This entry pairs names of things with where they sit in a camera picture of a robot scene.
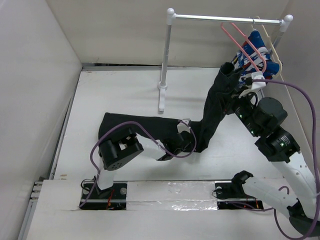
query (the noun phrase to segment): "pink hanger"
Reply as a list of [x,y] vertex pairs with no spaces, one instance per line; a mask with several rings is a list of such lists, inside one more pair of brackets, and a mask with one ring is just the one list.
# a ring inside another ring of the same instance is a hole
[[[245,35],[233,22],[230,22],[230,24],[244,37],[245,41],[250,45],[250,47],[258,54],[259,58],[262,60],[263,62],[263,69],[262,69],[262,73],[264,73],[266,71],[267,68],[267,62],[265,60],[265,58],[261,55],[261,53],[256,49],[256,47],[252,44],[252,42],[248,39],[248,36]],[[227,36],[238,46],[238,48],[240,48],[241,52],[248,58],[248,60],[250,61],[250,63],[254,66],[255,70],[257,72],[259,72],[259,68],[257,67],[257,65],[254,63],[254,61],[252,60],[252,58],[248,55],[248,53],[243,49],[243,47],[231,36],[231,34],[224,28],[224,23],[221,23],[221,29],[225,32],[225,34],[227,34]]]

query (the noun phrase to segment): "clothes hanger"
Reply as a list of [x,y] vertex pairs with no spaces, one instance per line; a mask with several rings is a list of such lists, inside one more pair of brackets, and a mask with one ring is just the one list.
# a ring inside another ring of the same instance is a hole
[[[248,39],[248,36],[245,35],[233,22],[230,22],[230,24],[237,30],[237,32],[239,32],[245,39],[245,41],[250,45],[250,47],[254,50],[254,52],[259,56],[259,58],[262,60],[263,62],[263,69],[262,69],[262,73],[264,73],[266,71],[267,68],[267,62],[265,60],[265,58],[261,55],[261,53],[257,50],[257,48],[252,44],[252,42]],[[254,63],[254,61],[252,60],[252,58],[248,55],[248,53],[243,49],[243,47],[231,36],[231,34],[224,28],[224,23],[221,23],[221,29],[225,32],[225,34],[238,46],[238,48],[240,48],[240,51],[248,58],[248,60],[250,61],[250,63],[252,64],[252,66],[255,68],[255,70],[257,72],[260,72],[260,69],[258,68],[258,66]]]
[[[272,59],[273,59],[273,61],[274,61],[275,63],[279,64],[279,71],[278,71],[278,73],[277,73],[276,75],[273,76],[273,78],[276,79],[276,78],[281,74],[281,72],[282,72],[282,62],[281,62],[280,59],[279,59],[279,55],[278,55],[278,53],[277,53],[277,51],[276,51],[276,49],[275,49],[275,46],[274,46],[273,43],[271,42],[271,37],[269,36],[269,34],[268,34],[265,26],[262,24],[261,27],[262,27],[262,29],[263,29],[263,32],[264,32],[264,34],[265,34],[265,36],[266,36],[267,41],[269,42],[270,47],[271,47],[271,49],[272,49],[273,55],[272,55],[271,57],[272,57]],[[255,22],[253,22],[252,28],[255,29]]]

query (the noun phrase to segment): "silver horizontal bar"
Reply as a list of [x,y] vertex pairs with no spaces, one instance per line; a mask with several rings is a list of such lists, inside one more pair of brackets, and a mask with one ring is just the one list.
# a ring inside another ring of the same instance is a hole
[[225,17],[225,16],[198,16],[198,15],[183,15],[175,14],[175,19],[190,19],[190,20],[203,20],[212,22],[229,22],[241,24],[257,24],[257,25],[281,25],[282,20],[269,20],[258,18],[241,18],[241,17]]

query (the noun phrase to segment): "beige hanger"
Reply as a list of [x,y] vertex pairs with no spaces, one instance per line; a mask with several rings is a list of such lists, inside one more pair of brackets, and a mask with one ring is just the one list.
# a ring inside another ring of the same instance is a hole
[[261,25],[261,27],[262,27],[262,29],[263,29],[263,31],[264,31],[264,33],[265,33],[265,36],[266,36],[266,38],[267,38],[267,41],[268,41],[269,44],[270,44],[270,47],[271,47],[271,49],[272,49],[273,54],[272,54],[271,57],[273,58],[273,61],[274,61],[274,62],[276,62],[276,63],[279,64],[279,71],[278,71],[278,73],[277,73],[276,75],[273,76],[273,78],[276,79],[276,78],[281,74],[281,72],[282,72],[282,62],[281,62],[280,59],[279,59],[278,53],[277,53],[274,45],[273,45],[272,42],[271,42],[271,37],[269,36],[269,34],[268,34],[265,26],[264,26],[264,25]]

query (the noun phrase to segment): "black pants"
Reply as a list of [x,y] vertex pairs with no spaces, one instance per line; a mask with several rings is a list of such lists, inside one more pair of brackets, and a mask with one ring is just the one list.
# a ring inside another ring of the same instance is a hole
[[[196,152],[201,153],[209,145],[209,141],[217,130],[219,123],[223,120],[224,107],[230,97],[230,92],[238,86],[242,68],[234,69],[230,62],[223,64],[216,76],[213,85],[208,91],[205,100],[203,117],[201,121],[192,121],[190,127],[195,133],[197,146]],[[133,116],[107,112],[100,125],[98,137],[101,138],[114,126],[127,121],[141,124],[156,140],[164,140],[178,133],[178,120],[156,116]],[[147,138],[145,133],[136,125],[130,126],[139,135]],[[185,152],[190,152],[193,145]]]

